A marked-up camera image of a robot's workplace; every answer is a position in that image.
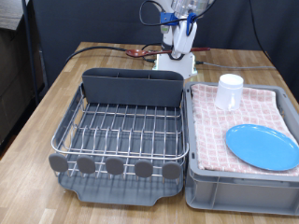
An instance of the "pink checkered cloth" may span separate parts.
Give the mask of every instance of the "pink checkered cloth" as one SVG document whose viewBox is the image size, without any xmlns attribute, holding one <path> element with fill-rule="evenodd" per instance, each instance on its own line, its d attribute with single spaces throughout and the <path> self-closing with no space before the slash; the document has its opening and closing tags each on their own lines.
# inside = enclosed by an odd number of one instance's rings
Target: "pink checkered cloth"
<svg viewBox="0 0 299 224">
<path fill-rule="evenodd" d="M 199 169 L 299 176 L 299 166 L 283 172 L 266 171 L 251 166 L 235 156 L 225 144 L 226 132 L 238 124 L 263 125 L 284 133 L 296 143 L 278 112 L 276 94 L 273 91 L 244 88 L 240 108 L 236 111 L 223 111 L 214 104 L 216 93 L 217 87 L 203 84 L 192 86 Z"/>
</svg>

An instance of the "blue plate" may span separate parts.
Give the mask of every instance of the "blue plate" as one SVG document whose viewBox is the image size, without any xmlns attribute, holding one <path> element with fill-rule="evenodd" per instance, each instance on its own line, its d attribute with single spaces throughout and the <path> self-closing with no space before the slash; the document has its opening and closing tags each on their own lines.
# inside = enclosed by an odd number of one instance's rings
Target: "blue plate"
<svg viewBox="0 0 299 224">
<path fill-rule="evenodd" d="M 234 126 L 226 145 L 242 161 L 265 170 L 286 171 L 299 163 L 299 147 L 289 137 L 260 125 Z"/>
</svg>

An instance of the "black curtain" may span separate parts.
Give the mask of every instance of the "black curtain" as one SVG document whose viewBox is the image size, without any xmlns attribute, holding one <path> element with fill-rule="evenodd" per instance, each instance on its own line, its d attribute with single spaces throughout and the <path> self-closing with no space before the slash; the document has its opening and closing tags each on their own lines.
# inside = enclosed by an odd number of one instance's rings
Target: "black curtain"
<svg viewBox="0 0 299 224">
<path fill-rule="evenodd" d="M 299 99 L 298 0 L 251 0 L 258 36 L 275 67 Z M 143 0 L 33 0 L 49 84 L 81 41 L 148 44 L 161 42 L 159 27 L 143 26 Z M 159 12 L 149 4 L 144 21 L 158 22 Z M 198 22 L 195 47 L 259 49 L 249 0 L 218 0 Z"/>
</svg>

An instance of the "white cup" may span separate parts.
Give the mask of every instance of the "white cup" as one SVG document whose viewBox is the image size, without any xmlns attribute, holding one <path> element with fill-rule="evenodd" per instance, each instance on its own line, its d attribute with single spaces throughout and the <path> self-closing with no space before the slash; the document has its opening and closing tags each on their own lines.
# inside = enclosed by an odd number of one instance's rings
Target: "white cup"
<svg viewBox="0 0 299 224">
<path fill-rule="evenodd" d="M 240 76 L 222 75 L 219 80 L 215 106 L 226 111 L 237 110 L 242 98 L 243 82 Z"/>
</svg>

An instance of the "wooden tabletop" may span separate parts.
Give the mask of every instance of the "wooden tabletop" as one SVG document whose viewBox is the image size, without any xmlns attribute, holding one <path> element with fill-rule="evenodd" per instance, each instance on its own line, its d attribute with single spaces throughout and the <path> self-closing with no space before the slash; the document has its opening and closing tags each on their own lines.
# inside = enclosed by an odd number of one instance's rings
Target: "wooden tabletop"
<svg viewBox="0 0 299 224">
<path fill-rule="evenodd" d="M 81 43 L 78 49 L 96 45 Z M 110 45 L 125 49 L 142 46 Z M 195 52 L 197 61 L 231 66 L 272 65 L 260 51 L 212 49 Z M 123 52 L 94 49 L 75 56 L 58 76 L 32 117 L 0 161 L 0 223 L 299 223 L 297 217 L 220 212 L 190 208 L 184 190 L 163 198 L 152 207 L 83 203 L 75 192 L 63 189 L 50 169 L 50 146 L 82 73 L 93 67 L 151 69 L 152 63 L 127 57 Z M 297 111 L 281 75 L 275 69 L 220 69 L 197 65 L 198 75 L 187 81 L 218 82 L 220 75 L 234 73 L 246 84 L 282 87 Z"/>
</svg>

